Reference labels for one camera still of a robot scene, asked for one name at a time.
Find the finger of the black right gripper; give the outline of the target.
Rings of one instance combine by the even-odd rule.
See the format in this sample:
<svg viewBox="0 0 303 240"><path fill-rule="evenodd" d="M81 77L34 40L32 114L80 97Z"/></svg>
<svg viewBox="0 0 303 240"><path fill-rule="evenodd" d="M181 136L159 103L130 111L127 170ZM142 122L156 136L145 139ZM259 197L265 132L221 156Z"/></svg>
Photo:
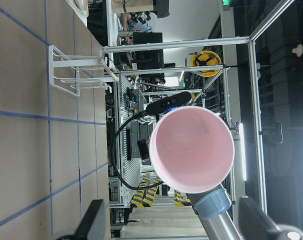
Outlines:
<svg viewBox="0 0 303 240"><path fill-rule="evenodd" d="M142 159L148 159L150 157L148 142L146 139L141 139L137 141L137 146L139 150L140 157Z"/></svg>

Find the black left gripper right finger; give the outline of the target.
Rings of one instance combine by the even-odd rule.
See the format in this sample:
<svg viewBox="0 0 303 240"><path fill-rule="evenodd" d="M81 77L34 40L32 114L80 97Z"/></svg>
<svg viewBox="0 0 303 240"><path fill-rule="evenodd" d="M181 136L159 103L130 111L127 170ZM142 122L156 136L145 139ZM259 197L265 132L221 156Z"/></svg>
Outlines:
<svg viewBox="0 0 303 240"><path fill-rule="evenodd" d="M277 240L281 231L251 198L239 198L240 232L245 240Z"/></svg>

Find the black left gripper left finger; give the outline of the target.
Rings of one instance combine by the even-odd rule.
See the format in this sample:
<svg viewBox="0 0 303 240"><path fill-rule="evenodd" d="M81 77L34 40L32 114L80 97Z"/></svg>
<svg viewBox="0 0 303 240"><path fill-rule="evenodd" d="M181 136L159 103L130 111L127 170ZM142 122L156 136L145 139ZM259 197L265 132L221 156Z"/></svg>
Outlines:
<svg viewBox="0 0 303 240"><path fill-rule="evenodd" d="M92 200L74 233L77 240L103 240L106 232L106 213L103 199Z"/></svg>

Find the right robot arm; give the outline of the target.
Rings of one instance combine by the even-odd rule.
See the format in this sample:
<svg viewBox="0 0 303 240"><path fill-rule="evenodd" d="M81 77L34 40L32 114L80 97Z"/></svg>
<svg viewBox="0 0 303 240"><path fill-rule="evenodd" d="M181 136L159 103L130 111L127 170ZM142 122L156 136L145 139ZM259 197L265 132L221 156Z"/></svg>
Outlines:
<svg viewBox="0 0 303 240"><path fill-rule="evenodd" d="M151 140L152 166L164 183L186 193L211 240L239 240L240 234L227 210L231 200L222 181L234 160L233 140L179 146L173 140Z"/></svg>

